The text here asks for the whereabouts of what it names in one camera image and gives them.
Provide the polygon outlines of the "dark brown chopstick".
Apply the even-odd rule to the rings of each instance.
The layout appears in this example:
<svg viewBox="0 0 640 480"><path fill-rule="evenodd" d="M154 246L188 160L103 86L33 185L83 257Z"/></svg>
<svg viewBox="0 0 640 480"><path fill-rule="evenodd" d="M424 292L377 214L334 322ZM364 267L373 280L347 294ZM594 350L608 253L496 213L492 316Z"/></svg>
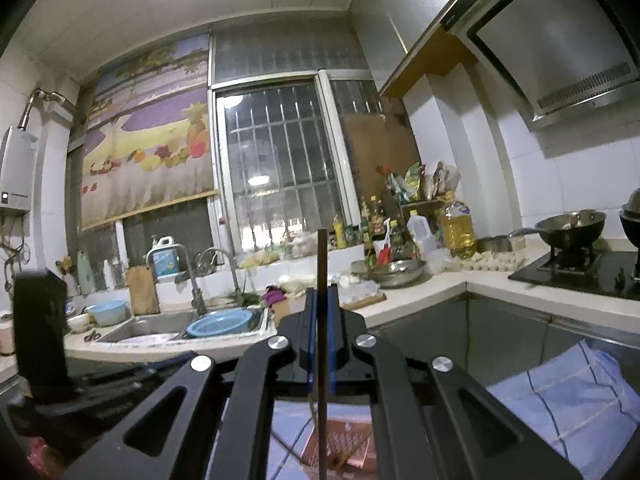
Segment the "dark brown chopstick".
<svg viewBox="0 0 640 480"><path fill-rule="evenodd" d="M328 366L326 365L326 347L328 346L328 231L318 231L317 255L317 414L318 414L318 473L320 480L328 478L328 450L326 449L326 406L328 401Z"/></svg>

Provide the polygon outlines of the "chrome kitchen faucet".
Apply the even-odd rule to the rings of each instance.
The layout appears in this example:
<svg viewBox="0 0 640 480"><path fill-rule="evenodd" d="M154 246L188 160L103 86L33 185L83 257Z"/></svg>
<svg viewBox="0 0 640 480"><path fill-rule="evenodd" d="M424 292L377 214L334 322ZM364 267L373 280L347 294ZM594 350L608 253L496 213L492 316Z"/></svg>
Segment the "chrome kitchen faucet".
<svg viewBox="0 0 640 480"><path fill-rule="evenodd" d="M168 243L167 240L159 240L145 255L145 264L152 269L154 275L158 278L163 273L158 273L154 257L161 252L173 252L176 256L175 269L171 270L170 276L178 278L186 276L191 283L191 306L199 316L206 315L205 301L201 289L198 287L196 276L193 270L191 259L186 246L179 243Z"/></svg>

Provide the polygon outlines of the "blue plastic basin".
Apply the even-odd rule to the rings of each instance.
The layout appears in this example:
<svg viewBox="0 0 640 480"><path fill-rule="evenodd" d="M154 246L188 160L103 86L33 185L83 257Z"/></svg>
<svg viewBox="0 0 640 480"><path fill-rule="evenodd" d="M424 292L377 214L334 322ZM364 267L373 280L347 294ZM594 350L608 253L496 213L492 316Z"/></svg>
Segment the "blue plastic basin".
<svg viewBox="0 0 640 480"><path fill-rule="evenodd" d="M253 322L253 313L236 308L216 311L194 321L186 328L191 338L210 338L245 333Z"/></svg>

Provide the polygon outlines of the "pink perforated plastic basket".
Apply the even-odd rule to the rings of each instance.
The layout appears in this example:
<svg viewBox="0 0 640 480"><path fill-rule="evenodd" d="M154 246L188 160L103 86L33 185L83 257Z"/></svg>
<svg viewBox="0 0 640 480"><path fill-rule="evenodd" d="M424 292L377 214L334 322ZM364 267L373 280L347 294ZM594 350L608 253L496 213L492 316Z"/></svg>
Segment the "pink perforated plastic basket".
<svg viewBox="0 0 640 480"><path fill-rule="evenodd" d="M330 418L326 422L326 448L333 471L376 471L372 422Z"/></svg>

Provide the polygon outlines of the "stainless steel bowl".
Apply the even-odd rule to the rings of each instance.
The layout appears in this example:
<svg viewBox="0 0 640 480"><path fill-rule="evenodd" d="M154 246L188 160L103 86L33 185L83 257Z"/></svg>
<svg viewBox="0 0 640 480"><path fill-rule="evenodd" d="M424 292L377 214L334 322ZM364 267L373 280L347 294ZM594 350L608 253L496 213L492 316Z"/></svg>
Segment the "stainless steel bowl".
<svg viewBox="0 0 640 480"><path fill-rule="evenodd" d="M422 278L426 265L421 260L398 260L371 268L364 260L354 261L350 272L363 280L374 281L382 288L409 286Z"/></svg>

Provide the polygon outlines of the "light blue plastic bowl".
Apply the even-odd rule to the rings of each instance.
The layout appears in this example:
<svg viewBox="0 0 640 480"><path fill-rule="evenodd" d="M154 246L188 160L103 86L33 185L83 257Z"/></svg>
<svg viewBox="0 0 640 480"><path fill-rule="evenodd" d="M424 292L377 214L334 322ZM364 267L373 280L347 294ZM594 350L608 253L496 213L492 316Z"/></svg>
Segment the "light blue plastic bowl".
<svg viewBox="0 0 640 480"><path fill-rule="evenodd" d="M110 300L86 309L96 326L108 327L126 321L128 307L125 300Z"/></svg>

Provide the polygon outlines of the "stainless steel sink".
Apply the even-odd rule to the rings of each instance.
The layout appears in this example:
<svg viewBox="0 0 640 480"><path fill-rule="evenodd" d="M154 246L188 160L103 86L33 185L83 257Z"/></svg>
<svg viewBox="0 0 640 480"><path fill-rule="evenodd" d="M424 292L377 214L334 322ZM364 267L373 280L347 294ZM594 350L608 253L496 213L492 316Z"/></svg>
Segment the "stainless steel sink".
<svg viewBox="0 0 640 480"><path fill-rule="evenodd" d="M236 308L240 307L208 309L206 315L216 311ZM270 314L264 307L254 306L242 309L248 309L253 313L253 322L248 331L219 337L263 333L269 327ZM114 328L114 330L111 330L108 334L101 336L98 341L101 344L150 346L151 344L164 344L165 342L178 340L219 338L191 338L188 336L186 328L203 316L199 316L194 310L141 315L125 322L122 326Z"/></svg>

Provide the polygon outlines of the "wooden cutting board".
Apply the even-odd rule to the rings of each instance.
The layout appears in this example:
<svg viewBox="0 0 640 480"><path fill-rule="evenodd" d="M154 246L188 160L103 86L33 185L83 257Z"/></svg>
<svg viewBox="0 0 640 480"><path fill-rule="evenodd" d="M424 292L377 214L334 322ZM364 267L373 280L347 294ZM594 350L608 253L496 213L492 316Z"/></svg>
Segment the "wooden cutting board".
<svg viewBox="0 0 640 480"><path fill-rule="evenodd" d="M130 266L126 271L130 304L134 315L160 313L152 271L146 266Z"/></svg>

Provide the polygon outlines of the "white plastic jug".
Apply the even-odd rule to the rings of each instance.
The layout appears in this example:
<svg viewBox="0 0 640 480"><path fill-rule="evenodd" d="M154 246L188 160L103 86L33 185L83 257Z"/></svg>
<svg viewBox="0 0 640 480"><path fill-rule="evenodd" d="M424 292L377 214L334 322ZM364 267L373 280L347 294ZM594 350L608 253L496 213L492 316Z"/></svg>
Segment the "white plastic jug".
<svg viewBox="0 0 640 480"><path fill-rule="evenodd" d="M432 234L427 218L419 214L416 209L410 210L407 229L423 260L437 249L437 242Z"/></svg>

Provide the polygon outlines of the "blue detergent jug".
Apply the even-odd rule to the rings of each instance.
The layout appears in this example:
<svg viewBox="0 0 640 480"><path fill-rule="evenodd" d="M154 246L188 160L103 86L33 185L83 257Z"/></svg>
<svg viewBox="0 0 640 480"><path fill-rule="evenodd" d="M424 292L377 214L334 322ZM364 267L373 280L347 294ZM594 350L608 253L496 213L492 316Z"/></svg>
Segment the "blue detergent jug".
<svg viewBox="0 0 640 480"><path fill-rule="evenodd" d="M152 236L149 262L156 278L175 275L180 270L178 250L172 236Z"/></svg>

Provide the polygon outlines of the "black gas stove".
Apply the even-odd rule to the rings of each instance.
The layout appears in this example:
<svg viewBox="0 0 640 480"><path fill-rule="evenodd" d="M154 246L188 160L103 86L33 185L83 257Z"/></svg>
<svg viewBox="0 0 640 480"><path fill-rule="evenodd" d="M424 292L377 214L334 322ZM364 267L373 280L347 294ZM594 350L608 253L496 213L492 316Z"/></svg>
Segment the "black gas stove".
<svg viewBox="0 0 640 480"><path fill-rule="evenodd" d="M634 277L636 252L561 252L553 249L512 273L511 281L599 296L639 300L639 280Z"/></svg>

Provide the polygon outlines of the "blue striped cloth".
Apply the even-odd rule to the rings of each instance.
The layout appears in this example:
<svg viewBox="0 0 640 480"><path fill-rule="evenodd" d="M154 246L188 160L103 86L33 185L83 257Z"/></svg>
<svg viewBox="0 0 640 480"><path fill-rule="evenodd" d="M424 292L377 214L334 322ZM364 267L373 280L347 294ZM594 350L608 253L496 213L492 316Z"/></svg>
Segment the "blue striped cloth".
<svg viewBox="0 0 640 480"><path fill-rule="evenodd" d="M579 341L541 366L488 390L576 467L582 478L638 478L639 395L614 356ZM277 402L268 478L314 479L317 462L310 406Z"/></svg>

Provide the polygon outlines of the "black wok on stove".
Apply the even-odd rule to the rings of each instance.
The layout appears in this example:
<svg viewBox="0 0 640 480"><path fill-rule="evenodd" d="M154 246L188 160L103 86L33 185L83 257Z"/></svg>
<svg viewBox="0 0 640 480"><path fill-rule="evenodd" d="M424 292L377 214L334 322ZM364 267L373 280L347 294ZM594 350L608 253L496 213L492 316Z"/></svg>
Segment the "black wok on stove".
<svg viewBox="0 0 640 480"><path fill-rule="evenodd" d="M512 231L509 237L537 234L550 247L562 250L591 247L601 236L606 214L594 209L582 209L558 214L538 221L532 228Z"/></svg>

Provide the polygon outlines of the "fruit pattern roller blind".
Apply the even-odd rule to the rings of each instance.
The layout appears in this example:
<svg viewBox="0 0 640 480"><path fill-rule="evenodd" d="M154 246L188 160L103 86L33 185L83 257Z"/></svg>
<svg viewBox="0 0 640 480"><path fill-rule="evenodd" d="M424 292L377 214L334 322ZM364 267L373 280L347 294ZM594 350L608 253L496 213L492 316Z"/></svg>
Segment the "fruit pattern roller blind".
<svg viewBox="0 0 640 480"><path fill-rule="evenodd" d="M208 62L203 34L99 76L82 144L81 229L215 195Z"/></svg>

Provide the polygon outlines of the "steel range hood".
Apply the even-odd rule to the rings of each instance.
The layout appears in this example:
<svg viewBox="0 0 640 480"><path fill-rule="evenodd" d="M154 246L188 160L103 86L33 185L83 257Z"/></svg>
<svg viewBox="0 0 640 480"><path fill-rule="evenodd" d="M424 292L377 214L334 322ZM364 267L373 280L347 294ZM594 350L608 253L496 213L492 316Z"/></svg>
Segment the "steel range hood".
<svg viewBox="0 0 640 480"><path fill-rule="evenodd" d="M440 24L534 130L639 94L639 0L456 0Z"/></svg>

